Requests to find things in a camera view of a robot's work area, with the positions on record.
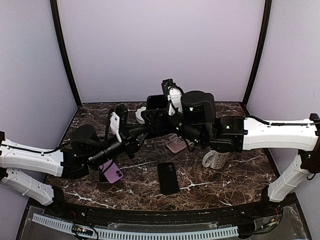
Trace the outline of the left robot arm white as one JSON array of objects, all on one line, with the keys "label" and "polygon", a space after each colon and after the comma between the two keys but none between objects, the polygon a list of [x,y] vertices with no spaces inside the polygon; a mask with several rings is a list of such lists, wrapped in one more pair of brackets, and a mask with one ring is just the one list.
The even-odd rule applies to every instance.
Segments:
[{"label": "left robot arm white", "polygon": [[109,183],[123,177],[116,166],[118,155],[130,158],[138,152],[150,134],[141,124],[125,125],[112,137],[101,140],[92,125],[85,124],[70,134],[71,149],[57,147],[53,150],[20,145],[0,133],[0,182],[19,191],[51,210],[60,218],[71,213],[65,203],[64,192],[57,186],[41,183],[23,170],[46,173],[64,179],[80,179],[97,169]]}]

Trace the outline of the black smartphone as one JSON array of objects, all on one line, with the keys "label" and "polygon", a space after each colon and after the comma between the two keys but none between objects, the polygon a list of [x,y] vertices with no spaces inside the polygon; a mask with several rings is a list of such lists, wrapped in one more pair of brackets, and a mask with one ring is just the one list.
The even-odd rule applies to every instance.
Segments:
[{"label": "black smartphone", "polygon": [[168,107],[168,100],[164,97],[163,94],[150,95],[146,100],[146,109],[164,109]]}]

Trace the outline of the black phone case with ring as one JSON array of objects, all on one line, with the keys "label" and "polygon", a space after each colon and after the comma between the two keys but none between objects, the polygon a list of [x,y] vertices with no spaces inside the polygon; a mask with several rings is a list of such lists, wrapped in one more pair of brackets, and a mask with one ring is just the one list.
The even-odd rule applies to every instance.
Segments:
[{"label": "black phone case with ring", "polygon": [[157,173],[161,194],[171,195],[180,191],[176,168],[172,162],[159,163]]}]

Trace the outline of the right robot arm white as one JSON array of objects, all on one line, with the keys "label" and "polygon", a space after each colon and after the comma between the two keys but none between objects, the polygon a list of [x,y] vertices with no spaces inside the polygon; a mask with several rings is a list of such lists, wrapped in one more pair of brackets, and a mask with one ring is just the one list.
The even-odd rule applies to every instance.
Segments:
[{"label": "right robot arm white", "polygon": [[213,167],[227,153],[296,149],[291,165],[265,188],[264,199],[255,205],[255,213],[260,217],[266,217],[275,203],[320,171],[320,118],[315,113],[294,121],[266,121],[252,115],[217,117],[211,93],[167,90],[161,102],[157,96],[150,96],[140,115],[153,135],[175,133],[186,142],[210,148],[202,160],[206,168]]}]

